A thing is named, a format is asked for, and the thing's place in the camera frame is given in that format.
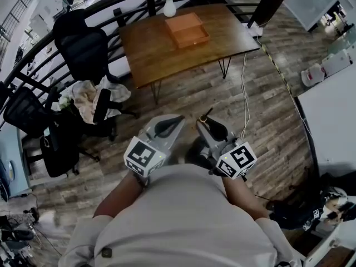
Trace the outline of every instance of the person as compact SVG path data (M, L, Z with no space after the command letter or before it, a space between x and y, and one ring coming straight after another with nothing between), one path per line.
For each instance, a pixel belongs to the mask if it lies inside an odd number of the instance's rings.
M269 212L239 177L164 166L150 183L130 171L79 221L59 267L301 267Z
M343 189L332 186L309 195L301 207L282 201L272 201L267 207L272 211L270 218L284 229L308 230L320 221L336 225L356 218L355 204Z

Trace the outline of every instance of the black office chair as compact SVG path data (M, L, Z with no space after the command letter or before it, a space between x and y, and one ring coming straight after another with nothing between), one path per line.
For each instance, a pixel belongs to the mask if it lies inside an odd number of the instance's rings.
M100 28L91 28L85 24L84 9L61 16L53 26L53 36L74 80L90 80L97 85L106 76L110 82L120 83L108 69L106 33ZM101 90L94 123L103 121L109 108L116 108L121 113L138 118L137 113L123 110L122 103L111 102L110 94L109 90Z
M50 177L58 177L70 169L77 175L79 172L74 167L79 161L79 153L97 162L100 159L77 146L83 134L81 120L70 112L51 110L52 102L57 97L54 87L48 94L46 107L43 107L29 88L22 87L10 97L4 120L30 137L40 137L42 154L29 157L28 162L43 159ZM43 135L46 128L50 130L49 136Z

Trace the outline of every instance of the mesh chair back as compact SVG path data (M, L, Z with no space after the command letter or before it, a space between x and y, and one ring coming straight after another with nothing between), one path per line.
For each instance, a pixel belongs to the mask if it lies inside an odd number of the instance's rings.
M99 28L87 27L81 10L62 15L53 26L53 36L73 79L98 84L106 75L106 33Z
M10 97L4 111L4 120L29 136L38 138L50 124L51 115L29 88L21 87Z

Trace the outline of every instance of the floor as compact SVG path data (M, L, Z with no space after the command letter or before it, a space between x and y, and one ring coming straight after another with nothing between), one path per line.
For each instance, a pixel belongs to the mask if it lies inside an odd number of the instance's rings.
M267 46L293 94L297 95L305 90L299 72L320 62L327 55L327 46L333 39L320 28L307 33L282 6L266 25L260 41ZM195 120L211 107L214 108L212 115L229 121L236 133L240 133L244 127L240 84L243 58L232 58L226 80L221 78L217 62L167 79L162 83L158 106L154 104L150 88L136 90L128 80L126 86L132 91L132 97L127 105L141 112L140 119L118 117L115 142L94 137L84 140L83 147L100 155L99 163L81 157L79 176L70 174L66 180L34 189L41 213L36 229L64 253L78 219L91 217L99 202L124 177L127 170L123 153L131 138L154 116L179 113L186 117L185 131L177 144L178 154L185 151L197 136ZM306 179L305 168L313 167L302 121L280 76L262 50L248 53L244 82L251 114L245 139L258 157L257 164L247 175L248 185L257 195L284 199L291 193L290 185ZM40 161L34 168L45 171ZM36 198L30 195L0 204L0 210L20 214L35 205ZM38 233L38 236L42 245L36 240L31 244L38 266L56 266L58 254L42 234Z

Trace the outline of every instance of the wooden table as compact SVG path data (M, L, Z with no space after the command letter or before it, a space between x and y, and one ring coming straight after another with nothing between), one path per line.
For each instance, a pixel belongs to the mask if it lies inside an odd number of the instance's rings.
M232 56L259 48L247 29L223 4L178 9L176 16L192 12L203 22L210 41L177 48L168 33L165 25L167 17L163 14L120 29L134 83L137 88L151 85L156 103L163 78L213 61L219 61L225 78ZM225 68L224 58L227 57L229 62ZM156 81L159 81L158 92Z

